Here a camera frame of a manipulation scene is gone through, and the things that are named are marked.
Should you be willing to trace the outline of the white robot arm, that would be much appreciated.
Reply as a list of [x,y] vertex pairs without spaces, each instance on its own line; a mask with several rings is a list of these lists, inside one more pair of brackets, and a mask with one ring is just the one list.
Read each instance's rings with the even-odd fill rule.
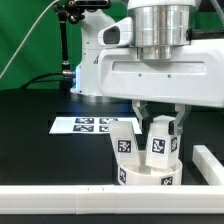
[[129,0],[116,22],[98,7],[81,22],[82,59],[72,91],[87,98],[171,103],[180,135],[193,105],[224,107],[224,30],[194,28],[201,0]]

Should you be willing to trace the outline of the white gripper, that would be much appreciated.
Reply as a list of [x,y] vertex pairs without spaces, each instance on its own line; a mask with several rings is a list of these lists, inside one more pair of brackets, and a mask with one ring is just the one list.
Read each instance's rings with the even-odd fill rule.
[[129,17],[98,33],[98,85],[105,96],[133,100],[142,131],[151,122],[147,101],[176,104],[168,133],[177,136],[190,105],[224,107],[224,39],[193,40],[174,48],[168,60],[144,60],[130,45],[132,36]]

